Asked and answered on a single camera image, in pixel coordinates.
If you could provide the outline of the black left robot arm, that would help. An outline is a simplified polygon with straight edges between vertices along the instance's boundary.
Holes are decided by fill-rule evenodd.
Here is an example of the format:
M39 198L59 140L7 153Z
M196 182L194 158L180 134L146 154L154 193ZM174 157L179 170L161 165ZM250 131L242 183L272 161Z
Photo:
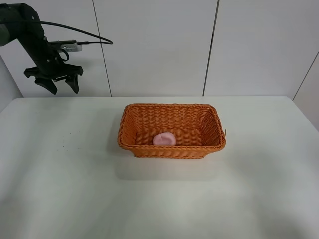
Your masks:
M68 53L58 43L50 43L45 36L37 12L25 3L0 5L0 45L18 40L36 64L24 75L34 77L35 83L52 94L57 93L56 81L64 80L75 93L79 92L78 76L81 66L66 64L59 52Z

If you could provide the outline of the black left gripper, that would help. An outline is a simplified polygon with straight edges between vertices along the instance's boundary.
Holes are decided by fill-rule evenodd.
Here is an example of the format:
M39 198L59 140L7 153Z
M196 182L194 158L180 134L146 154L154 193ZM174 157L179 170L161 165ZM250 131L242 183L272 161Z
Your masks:
M78 75L83 74L82 67L66 64L59 54L62 45L71 45L75 42L75 40L48 42L44 38L24 39L23 47L36 64L35 67L25 69L25 76L36 77L35 83L52 94L57 93L57 87L52 79L66 76L65 83L74 93L79 93Z

